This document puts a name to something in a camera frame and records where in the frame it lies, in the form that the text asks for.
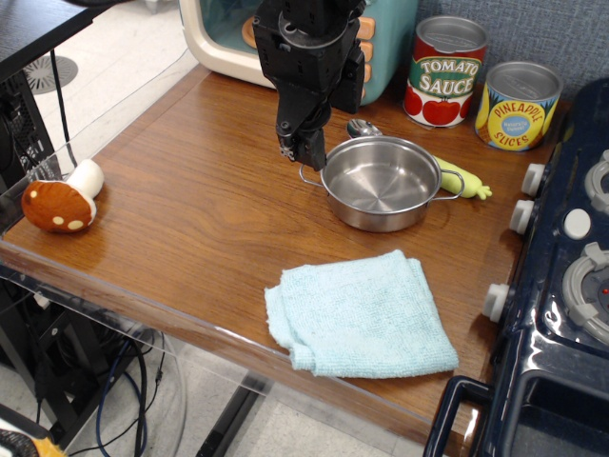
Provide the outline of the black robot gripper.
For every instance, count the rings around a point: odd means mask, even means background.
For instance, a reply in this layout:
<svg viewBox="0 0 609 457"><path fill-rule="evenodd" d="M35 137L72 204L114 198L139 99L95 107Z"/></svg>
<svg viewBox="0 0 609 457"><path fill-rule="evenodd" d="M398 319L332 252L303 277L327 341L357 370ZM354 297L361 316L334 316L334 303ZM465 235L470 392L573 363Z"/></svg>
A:
<svg viewBox="0 0 609 457"><path fill-rule="evenodd" d="M360 107L364 57L357 34L364 9L364 4L262 4L256 9L255 43L263 75L279 94L276 132L280 153L290 162L323 169L322 128L329 113L333 108L355 113Z"/></svg>

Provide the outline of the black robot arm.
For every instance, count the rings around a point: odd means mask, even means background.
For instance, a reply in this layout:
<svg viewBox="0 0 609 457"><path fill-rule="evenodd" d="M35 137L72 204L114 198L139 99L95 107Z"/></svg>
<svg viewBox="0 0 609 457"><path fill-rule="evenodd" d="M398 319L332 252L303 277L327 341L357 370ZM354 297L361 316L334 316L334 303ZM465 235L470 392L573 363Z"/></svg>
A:
<svg viewBox="0 0 609 457"><path fill-rule="evenodd" d="M319 171L331 110L359 109L364 56L357 34L364 1L264 1L253 18L264 77L278 91L280 152Z"/></svg>

